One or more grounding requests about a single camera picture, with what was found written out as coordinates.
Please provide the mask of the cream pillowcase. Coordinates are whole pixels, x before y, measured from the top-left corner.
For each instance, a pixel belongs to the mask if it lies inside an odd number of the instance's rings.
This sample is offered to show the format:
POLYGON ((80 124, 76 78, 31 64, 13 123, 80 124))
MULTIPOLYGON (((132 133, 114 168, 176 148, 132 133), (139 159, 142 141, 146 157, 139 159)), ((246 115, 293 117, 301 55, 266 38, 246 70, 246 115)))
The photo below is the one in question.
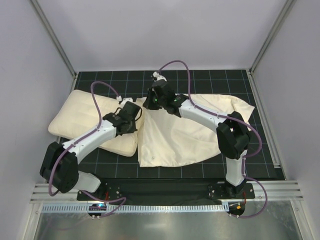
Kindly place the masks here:
MULTIPOLYGON (((255 107, 236 96, 191 94, 197 104, 217 112, 236 111, 248 124, 255 107)), ((142 125, 138 130, 138 162, 143 168, 182 167, 220 154, 217 134, 192 120, 179 118, 164 109, 142 107, 142 125)))

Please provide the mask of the cream pillow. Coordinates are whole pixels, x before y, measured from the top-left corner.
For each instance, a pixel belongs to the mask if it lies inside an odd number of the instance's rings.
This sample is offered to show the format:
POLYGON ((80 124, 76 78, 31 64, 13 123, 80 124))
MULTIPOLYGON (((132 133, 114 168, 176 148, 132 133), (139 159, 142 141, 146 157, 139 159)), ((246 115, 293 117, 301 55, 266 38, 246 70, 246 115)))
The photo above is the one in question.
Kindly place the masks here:
MULTIPOLYGON (((50 134, 66 139, 74 139, 92 129, 99 122, 99 115, 92 95, 82 90, 73 90, 58 114, 48 126, 50 134)), ((117 136, 101 144, 99 148, 132 157, 137 150, 138 133, 117 136)))

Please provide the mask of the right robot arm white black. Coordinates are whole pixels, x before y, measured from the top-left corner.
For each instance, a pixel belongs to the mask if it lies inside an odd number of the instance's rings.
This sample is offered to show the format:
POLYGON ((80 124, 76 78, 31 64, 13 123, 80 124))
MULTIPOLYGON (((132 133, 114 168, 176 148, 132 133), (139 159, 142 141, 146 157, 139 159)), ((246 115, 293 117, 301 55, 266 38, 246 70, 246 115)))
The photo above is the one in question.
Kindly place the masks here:
POLYGON ((230 198, 243 193, 251 134, 239 112, 218 113, 194 102, 190 96, 176 94, 164 79, 155 81, 148 88, 143 107, 154 111, 164 109, 170 115, 194 121, 216 133, 218 148, 226 159, 225 192, 230 198))

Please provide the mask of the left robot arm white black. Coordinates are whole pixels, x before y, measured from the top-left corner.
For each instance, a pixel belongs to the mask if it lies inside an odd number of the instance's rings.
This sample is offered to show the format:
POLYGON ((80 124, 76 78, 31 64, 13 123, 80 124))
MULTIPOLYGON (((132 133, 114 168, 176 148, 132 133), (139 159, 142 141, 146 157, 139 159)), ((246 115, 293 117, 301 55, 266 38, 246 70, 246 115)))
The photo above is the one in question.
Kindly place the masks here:
POLYGON ((115 112, 102 116, 89 131, 64 143, 52 142, 46 150, 39 174, 49 183, 49 194, 54 196, 52 187, 58 192, 71 190, 85 191, 94 199, 101 200, 106 194, 102 180, 92 174, 79 170, 81 161, 101 144, 117 136, 137 131, 136 121, 142 115, 142 108, 127 101, 115 112))

